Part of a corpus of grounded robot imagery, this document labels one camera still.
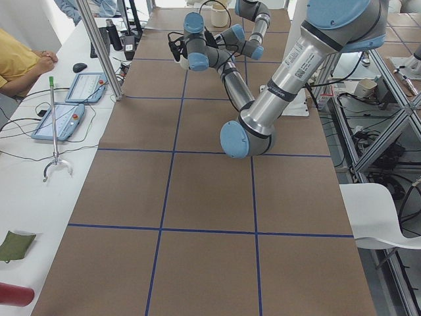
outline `white desk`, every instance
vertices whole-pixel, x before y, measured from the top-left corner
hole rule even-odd
[[[99,26],[104,26],[104,19],[99,19]],[[49,76],[54,76],[56,88],[70,87],[74,73],[72,66],[75,63],[85,63],[86,72],[102,72],[98,59],[89,58],[90,42],[83,23],[79,23],[72,35],[61,47],[57,56],[59,58],[53,71],[43,74],[32,88],[31,92],[49,89]],[[110,47],[111,56],[124,60],[123,52],[116,52]],[[116,70],[120,62],[111,59]],[[64,101],[67,91],[55,92],[55,101]],[[61,143],[59,151],[76,149],[83,146],[95,146],[103,135],[114,106],[115,98],[112,90],[107,87],[105,95],[100,102],[93,105],[97,115],[85,141],[81,143]],[[37,118],[35,107],[41,102],[49,102],[49,92],[30,96],[21,103],[12,119],[23,117]],[[81,125],[70,140],[78,141],[84,138],[89,122],[94,115],[90,107]],[[32,131],[37,122],[19,121],[19,125],[27,132]],[[14,124],[9,124],[0,133],[0,137],[21,134]],[[41,159],[52,155],[52,142],[39,142],[29,136],[0,138],[0,150],[22,157]],[[0,305],[0,315],[27,316],[30,315],[42,286],[53,262],[60,240],[66,229],[68,219],[78,199],[86,174],[95,156],[96,147],[82,149],[61,155],[73,166],[73,175],[67,169],[50,167],[49,179],[43,180],[43,170],[52,160],[48,158],[40,162],[24,161],[0,153],[0,243],[4,240],[7,231],[24,231],[36,233],[36,239],[28,250],[26,257],[20,261],[11,261],[6,264],[0,261],[0,282],[27,286],[35,291],[33,302],[26,307],[12,307]]]

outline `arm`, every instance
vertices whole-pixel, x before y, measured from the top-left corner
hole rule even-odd
[[[103,0],[99,6],[98,15],[101,18],[111,18],[117,12],[117,1],[116,0]]]
[[[73,19],[75,25],[82,19],[77,8],[69,5],[65,0],[54,0],[54,2],[66,16]]]
[[[51,58],[42,57],[25,75],[1,86],[0,93],[7,95],[8,97],[14,97],[31,88],[40,75],[52,70],[53,68],[54,62]]]

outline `label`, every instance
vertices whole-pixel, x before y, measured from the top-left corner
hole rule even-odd
[[[306,82],[309,76],[316,71],[322,57],[313,52],[305,51],[304,47],[297,43],[283,61],[283,64],[289,69],[289,73],[296,79]]]
[[[288,56],[284,60],[284,65],[289,69],[294,61],[301,56],[304,47],[300,43],[296,43],[293,49],[289,52]]]

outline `metal stand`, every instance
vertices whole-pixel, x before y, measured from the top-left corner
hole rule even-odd
[[[89,5],[86,2],[86,0],[76,0],[76,2],[79,7],[80,16],[84,21],[86,32],[89,36],[89,39],[92,42],[92,45],[95,48],[95,52],[97,53],[99,62],[101,63],[105,75],[107,76],[107,80],[112,88],[112,92],[116,96],[116,100],[121,100],[123,96],[121,86],[118,83],[118,80],[114,73],[114,69],[112,68],[110,58],[105,49],[105,45],[101,38],[101,35],[99,34],[99,30],[95,23],[95,19],[93,18],[91,9],[89,8]]]
[[[73,172],[72,165],[68,161],[65,161],[59,157],[60,153],[59,153],[59,147],[57,145],[57,124],[56,124],[57,122],[56,122],[56,117],[55,117],[55,104],[54,104],[54,79],[53,77],[50,77],[49,79],[50,79],[50,94],[51,94],[51,124],[53,126],[54,159],[44,168],[43,182],[46,182],[48,180],[47,169],[50,166],[64,165],[67,167],[68,173],[70,175],[72,175],[72,172]]]

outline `paper cup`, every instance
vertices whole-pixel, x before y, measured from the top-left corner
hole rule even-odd
[[[225,9],[218,10],[212,8],[210,12],[210,22],[217,28],[223,28],[228,24],[228,12]]]

